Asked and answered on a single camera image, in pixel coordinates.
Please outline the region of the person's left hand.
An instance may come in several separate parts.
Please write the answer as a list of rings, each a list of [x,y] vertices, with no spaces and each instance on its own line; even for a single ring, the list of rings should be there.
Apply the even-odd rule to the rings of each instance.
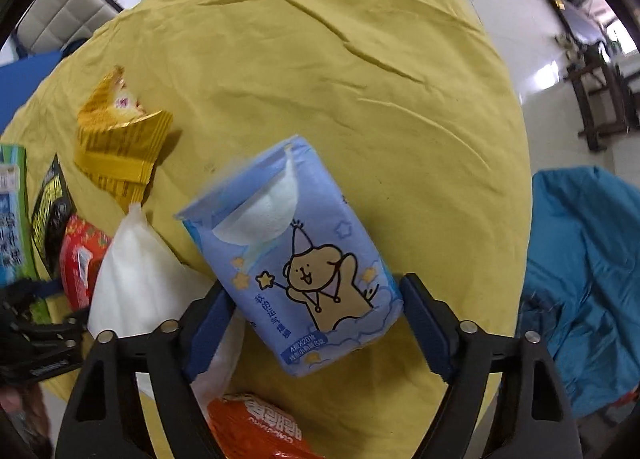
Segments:
[[[1,387],[1,407],[27,444],[36,445],[50,439],[50,422],[38,383]]]

